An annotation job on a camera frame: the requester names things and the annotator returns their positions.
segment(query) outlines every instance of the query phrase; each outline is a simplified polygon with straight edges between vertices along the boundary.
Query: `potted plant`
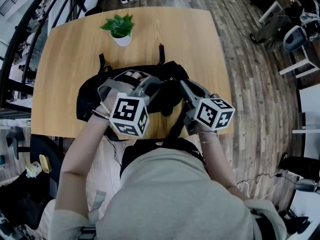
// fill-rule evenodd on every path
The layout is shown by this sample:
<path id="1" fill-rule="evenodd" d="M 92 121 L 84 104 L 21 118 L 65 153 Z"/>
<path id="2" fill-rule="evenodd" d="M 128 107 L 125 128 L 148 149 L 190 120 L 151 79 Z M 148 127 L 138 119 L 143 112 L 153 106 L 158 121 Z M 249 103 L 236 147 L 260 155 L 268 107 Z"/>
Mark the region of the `potted plant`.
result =
<path id="1" fill-rule="evenodd" d="M 133 15 L 129 16 L 129 14 L 124 17 L 115 14 L 113 18 L 107 18 L 106 24 L 100 28 L 109 30 L 111 37 L 119 46 L 127 46 L 131 42 L 132 29 L 135 25 L 131 21 L 132 17 Z"/>

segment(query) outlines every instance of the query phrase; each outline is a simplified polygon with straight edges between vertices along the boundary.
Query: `green plant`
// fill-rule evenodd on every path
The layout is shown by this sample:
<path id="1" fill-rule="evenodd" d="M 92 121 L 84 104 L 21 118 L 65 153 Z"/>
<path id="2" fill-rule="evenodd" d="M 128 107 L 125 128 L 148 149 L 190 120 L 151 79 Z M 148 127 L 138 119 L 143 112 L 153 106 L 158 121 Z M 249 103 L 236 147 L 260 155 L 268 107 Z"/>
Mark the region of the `green plant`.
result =
<path id="1" fill-rule="evenodd" d="M 106 24 L 100 28 L 103 30 L 110 30 L 111 36 L 114 38 L 123 38 L 130 36 L 134 27 L 134 23 L 131 22 L 133 15 L 127 14 L 124 17 L 115 14 L 113 18 L 107 18 Z"/>

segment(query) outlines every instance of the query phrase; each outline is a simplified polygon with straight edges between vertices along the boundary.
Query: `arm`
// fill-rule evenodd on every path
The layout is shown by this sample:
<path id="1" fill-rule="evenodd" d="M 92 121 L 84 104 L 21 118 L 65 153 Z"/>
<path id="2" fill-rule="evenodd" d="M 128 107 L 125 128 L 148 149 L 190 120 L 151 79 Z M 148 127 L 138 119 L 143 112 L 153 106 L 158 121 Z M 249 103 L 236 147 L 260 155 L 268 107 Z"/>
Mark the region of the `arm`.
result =
<path id="1" fill-rule="evenodd" d="M 248 200 L 249 198 L 237 188 L 234 171 L 225 157 L 218 136 L 207 131 L 198 126 L 203 158 L 211 180 L 220 183 L 241 200 Z"/>
<path id="2" fill-rule="evenodd" d="M 60 172 L 55 210 L 88 217 L 86 180 L 109 121 L 92 115 L 67 151 Z"/>

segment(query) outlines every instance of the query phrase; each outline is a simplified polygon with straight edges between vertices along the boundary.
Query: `wooden table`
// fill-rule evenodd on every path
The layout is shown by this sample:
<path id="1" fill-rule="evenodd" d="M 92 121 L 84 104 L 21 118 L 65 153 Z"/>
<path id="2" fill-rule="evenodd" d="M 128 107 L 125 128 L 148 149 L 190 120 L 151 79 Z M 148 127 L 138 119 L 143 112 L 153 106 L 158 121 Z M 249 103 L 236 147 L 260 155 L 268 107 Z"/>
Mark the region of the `wooden table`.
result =
<path id="1" fill-rule="evenodd" d="M 99 27 L 114 14 L 127 13 L 133 14 L 135 23 L 132 42 L 120 47 L 108 31 Z M 75 138 L 85 124 L 76 118 L 78 91 L 98 73 L 99 54 L 104 53 L 114 69 L 154 65 L 159 62 L 160 43 L 164 45 L 166 62 L 182 65 L 190 79 L 231 102 L 224 55 L 209 11 L 174 7 L 120 9 L 77 19 L 50 31 L 34 86 L 31 132 Z M 178 104 L 168 117 L 150 114 L 144 138 L 165 138 L 181 107 Z M 233 133 L 232 122 L 219 133 Z M 184 129 L 181 136 L 187 135 Z"/>

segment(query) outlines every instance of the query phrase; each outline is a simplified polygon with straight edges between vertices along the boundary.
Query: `black bag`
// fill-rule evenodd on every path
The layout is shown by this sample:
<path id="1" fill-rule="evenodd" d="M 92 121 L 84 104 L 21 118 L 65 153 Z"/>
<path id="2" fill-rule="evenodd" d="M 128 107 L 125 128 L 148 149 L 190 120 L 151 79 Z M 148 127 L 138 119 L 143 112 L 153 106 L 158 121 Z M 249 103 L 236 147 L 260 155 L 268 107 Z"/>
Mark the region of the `black bag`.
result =
<path id="1" fill-rule="evenodd" d="M 100 104 L 99 86 L 108 78 L 114 78 L 128 70 L 145 72 L 162 81 L 160 91 L 147 106 L 147 112 L 148 114 L 161 112 L 165 117 L 171 115 L 173 107 L 178 105 L 183 98 L 180 80 L 189 79 L 189 77 L 184 68 L 174 61 L 163 64 L 163 46 L 160 46 L 159 49 L 160 63 L 158 65 L 131 66 L 116 70 L 113 70 L 111 66 L 105 66 L 104 56 L 100 54 L 100 70 L 98 74 L 85 81 L 79 89 L 76 101 L 76 118 L 87 122 L 92 115 L 91 111 L 96 109 Z M 177 138 L 183 126 L 183 122 L 181 121 L 178 125 L 175 125 L 173 127 L 174 132 L 170 133 L 170 137 Z M 119 141 L 117 135 L 110 127 L 105 131 L 105 135 L 112 141 Z"/>

